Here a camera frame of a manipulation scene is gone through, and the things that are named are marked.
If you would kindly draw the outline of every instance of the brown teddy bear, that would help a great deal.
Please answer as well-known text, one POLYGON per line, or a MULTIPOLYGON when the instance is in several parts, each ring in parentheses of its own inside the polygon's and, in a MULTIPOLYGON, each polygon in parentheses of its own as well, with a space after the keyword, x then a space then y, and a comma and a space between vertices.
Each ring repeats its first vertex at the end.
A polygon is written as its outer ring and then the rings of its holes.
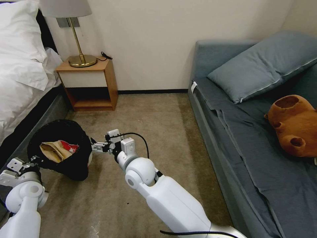
POLYGON ((317 157, 317 110, 303 97, 277 100, 264 116, 274 127, 281 147, 298 157, 317 157))

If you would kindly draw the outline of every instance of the table lamp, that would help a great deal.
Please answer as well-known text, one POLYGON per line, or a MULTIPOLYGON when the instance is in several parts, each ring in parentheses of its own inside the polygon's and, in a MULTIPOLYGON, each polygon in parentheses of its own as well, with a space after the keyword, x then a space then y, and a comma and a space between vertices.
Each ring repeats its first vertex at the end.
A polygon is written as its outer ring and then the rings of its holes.
POLYGON ((68 62, 71 66, 80 68, 97 63, 96 57, 83 55, 71 19, 72 17, 84 17, 92 13, 87 0, 40 0, 40 9, 45 17, 68 19, 79 51, 79 56, 71 56, 69 58, 68 62))

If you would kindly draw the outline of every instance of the baseboard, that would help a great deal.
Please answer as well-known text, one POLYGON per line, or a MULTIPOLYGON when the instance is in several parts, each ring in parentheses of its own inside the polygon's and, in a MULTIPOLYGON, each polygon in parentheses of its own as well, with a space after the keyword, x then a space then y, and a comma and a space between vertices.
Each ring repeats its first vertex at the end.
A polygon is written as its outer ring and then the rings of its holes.
POLYGON ((188 89, 118 90, 118 94, 187 93, 188 89))

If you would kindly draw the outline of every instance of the carpet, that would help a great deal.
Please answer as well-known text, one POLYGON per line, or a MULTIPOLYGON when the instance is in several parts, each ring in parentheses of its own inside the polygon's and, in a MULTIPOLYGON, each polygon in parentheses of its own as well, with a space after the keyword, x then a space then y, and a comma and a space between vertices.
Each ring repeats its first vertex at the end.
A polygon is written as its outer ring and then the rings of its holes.
MULTIPOLYGON (((67 118, 97 141, 116 128, 141 134, 155 166, 191 193, 211 222, 232 226, 187 94, 120 95, 115 111, 71 111, 67 118)), ((132 137, 137 154, 146 157, 143 141, 132 137)), ((112 155, 94 152, 89 176, 82 182, 50 170, 41 172, 50 195, 39 209, 40 237, 167 237, 159 230, 168 227, 126 184, 112 155)))

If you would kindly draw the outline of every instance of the wooden nightstand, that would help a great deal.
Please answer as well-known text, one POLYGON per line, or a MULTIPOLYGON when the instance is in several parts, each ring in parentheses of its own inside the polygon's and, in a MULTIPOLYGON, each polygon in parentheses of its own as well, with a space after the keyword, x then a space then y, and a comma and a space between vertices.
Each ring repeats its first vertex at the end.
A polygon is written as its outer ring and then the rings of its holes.
POLYGON ((93 66, 74 68, 67 59, 56 71, 74 111, 115 110, 118 89, 111 60, 98 60, 93 66))

